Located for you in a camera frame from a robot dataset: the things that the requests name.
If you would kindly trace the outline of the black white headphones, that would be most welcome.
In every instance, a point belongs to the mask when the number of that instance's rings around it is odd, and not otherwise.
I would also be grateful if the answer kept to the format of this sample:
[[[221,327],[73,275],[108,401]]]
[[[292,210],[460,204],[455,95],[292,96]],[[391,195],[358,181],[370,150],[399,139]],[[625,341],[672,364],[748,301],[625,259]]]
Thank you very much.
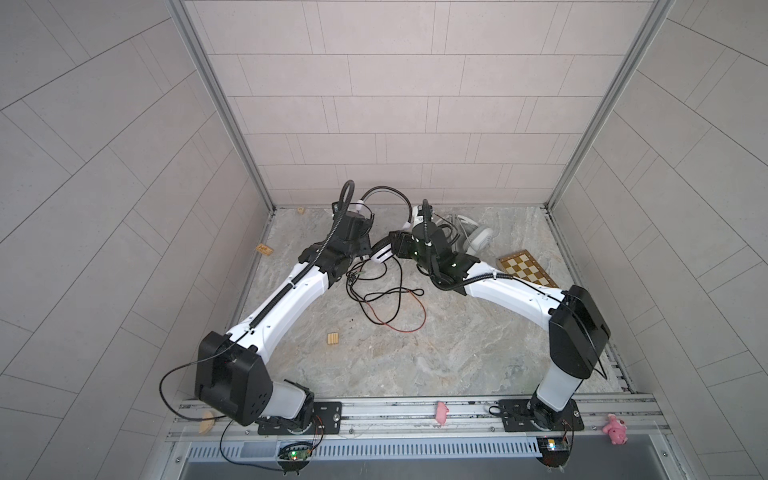
[[[354,203],[352,210],[372,216],[377,212],[375,200],[381,200],[385,195],[399,199],[406,208],[406,213],[400,212],[400,217],[396,218],[394,209],[384,208],[380,211],[381,219],[377,218],[373,222],[372,247],[367,259],[374,264],[383,264],[394,256],[389,234],[392,231],[409,231],[415,223],[411,200],[403,191],[391,186],[377,185],[369,188]]]

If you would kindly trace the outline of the white grey headphones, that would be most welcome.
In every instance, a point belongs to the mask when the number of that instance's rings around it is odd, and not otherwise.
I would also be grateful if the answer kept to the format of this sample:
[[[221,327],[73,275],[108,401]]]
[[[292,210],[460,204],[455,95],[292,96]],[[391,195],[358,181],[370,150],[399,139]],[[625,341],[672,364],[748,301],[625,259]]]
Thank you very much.
[[[494,235],[490,227],[464,215],[449,214],[447,217],[439,216],[439,219],[440,227],[449,228],[449,246],[453,252],[477,256],[490,244]]]

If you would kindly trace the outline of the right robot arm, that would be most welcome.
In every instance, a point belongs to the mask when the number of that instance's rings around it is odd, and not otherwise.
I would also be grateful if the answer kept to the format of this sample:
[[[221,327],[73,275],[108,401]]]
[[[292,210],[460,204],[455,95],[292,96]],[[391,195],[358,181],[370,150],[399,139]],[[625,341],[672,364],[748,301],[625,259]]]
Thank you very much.
[[[456,252],[432,222],[419,223],[411,232],[390,232],[376,244],[374,255],[413,260],[437,289],[487,300],[541,327],[548,336],[550,366],[528,401],[524,417],[544,431],[583,427],[573,396],[594,371],[603,371],[601,355],[611,336],[585,288],[540,286],[476,256]]]

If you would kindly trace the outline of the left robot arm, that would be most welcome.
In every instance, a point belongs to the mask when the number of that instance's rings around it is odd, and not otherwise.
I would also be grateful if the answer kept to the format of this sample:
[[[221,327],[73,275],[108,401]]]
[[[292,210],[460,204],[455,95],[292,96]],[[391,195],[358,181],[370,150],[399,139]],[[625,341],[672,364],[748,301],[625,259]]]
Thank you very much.
[[[300,315],[371,253],[372,214],[338,211],[327,239],[307,247],[285,281],[227,333],[212,332],[198,349],[195,397],[242,426],[266,422],[292,431],[312,422],[314,394],[295,382],[274,381],[273,351]]]

